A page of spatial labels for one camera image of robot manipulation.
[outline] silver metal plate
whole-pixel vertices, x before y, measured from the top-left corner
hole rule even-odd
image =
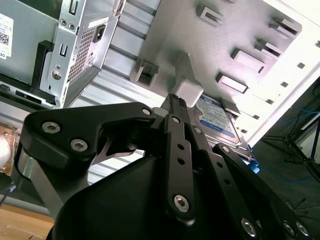
[[[197,16],[197,6],[202,3],[219,15],[223,21],[214,27]],[[171,91],[175,81],[174,62],[179,51],[190,53],[196,79],[202,84],[204,93],[214,98],[232,101],[235,94],[226,86],[218,85],[218,73],[247,85],[255,86],[276,63],[276,59],[255,49],[259,39],[285,51],[292,38],[287,40],[271,28],[275,18],[285,18],[301,26],[262,0],[239,0],[230,4],[221,0],[162,0],[153,20],[139,58],[160,67],[158,81],[150,90],[160,95]],[[261,73],[231,58],[240,49],[264,62]]]

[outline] metal panel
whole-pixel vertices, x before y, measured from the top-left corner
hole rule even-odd
[[[120,27],[115,29],[111,44],[127,53],[138,56],[144,40]]]
[[[150,13],[143,11],[142,9],[132,5],[130,2],[127,2],[124,6],[123,12],[140,20],[141,22],[151,25],[154,20],[154,16]]]
[[[146,35],[150,28],[148,24],[130,16],[125,12],[121,15],[119,22],[122,24],[122,26],[128,26],[129,28],[134,29],[143,35]]]
[[[18,0],[0,0],[0,6],[0,13],[14,21],[12,54],[0,58],[0,72],[31,84],[38,43],[52,42],[58,21]]]
[[[104,65],[125,75],[130,76],[132,70],[134,69],[136,62],[120,53],[109,49],[106,58],[104,61]]]
[[[135,0],[137,2],[140,2],[146,6],[148,6],[149,8],[152,8],[154,10],[157,10],[159,7],[159,4],[161,2],[161,0]]]

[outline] tripod stand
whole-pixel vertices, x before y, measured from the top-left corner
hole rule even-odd
[[[315,121],[313,121],[311,124],[309,124],[304,130],[300,130],[299,133],[301,135],[301,134],[303,134],[303,132],[309,131],[310,128],[312,126],[314,126],[314,124],[317,124],[317,127],[316,127],[316,131],[315,131],[315,137],[314,137],[310,157],[307,157],[301,151],[301,149],[297,146],[296,134],[294,134],[294,135],[290,134],[290,135],[284,136],[284,137],[283,136],[267,135],[267,136],[264,136],[261,139],[261,141],[263,143],[267,144],[268,146],[270,146],[270,147],[272,147],[272,148],[274,148],[274,149],[276,149],[276,150],[278,150],[278,151],[280,151],[280,152],[282,152],[282,153],[284,153],[294,159],[299,160],[298,162],[297,161],[286,161],[286,162],[304,165],[306,167],[306,169],[309,171],[309,173],[311,174],[311,176],[318,183],[320,183],[320,172],[318,171],[318,169],[314,165],[315,154],[316,154],[317,144],[318,144],[318,138],[319,138],[319,134],[320,134],[320,117],[318,117]],[[284,143],[288,147],[290,152],[279,147],[278,145],[271,143],[270,141],[277,141],[277,142]]]

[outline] black metal bracket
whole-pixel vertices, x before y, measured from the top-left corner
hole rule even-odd
[[[165,117],[123,103],[25,119],[14,181],[32,183],[55,216],[51,239],[312,239],[230,147],[211,149],[181,98],[163,107]],[[137,149],[143,158],[84,187],[92,163]]]
[[[25,92],[29,92],[33,95],[43,98],[52,105],[56,105],[54,95],[40,90],[40,81],[43,74],[46,55],[47,53],[52,52],[53,49],[54,44],[47,40],[42,41],[38,44],[31,85],[0,73],[0,80],[8,85],[5,85],[5,87],[2,86],[0,88],[0,96],[15,100],[17,102],[23,101],[24,103],[26,103],[26,105],[34,105],[33,108],[35,110],[39,110],[39,104],[41,104],[41,101],[39,101],[37,98],[26,95],[22,91],[18,90],[15,91],[14,95],[9,94],[7,88],[9,88],[10,86],[14,86]]]

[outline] black cable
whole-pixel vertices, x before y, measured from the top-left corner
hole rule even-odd
[[[297,205],[295,205],[295,207],[294,207],[294,209],[293,209],[293,211],[295,211],[296,209],[297,209],[297,207],[299,206],[299,205],[301,205],[303,202],[305,202],[306,201],[306,199],[305,198],[303,198],[300,202],[298,202],[298,204]]]
[[[294,131],[294,129],[296,128],[298,122],[299,122],[299,118],[301,117],[303,111],[300,110],[298,116],[296,117],[295,123],[293,125],[293,128],[291,129],[291,131],[289,132],[288,136],[290,136],[292,134],[292,132]]]

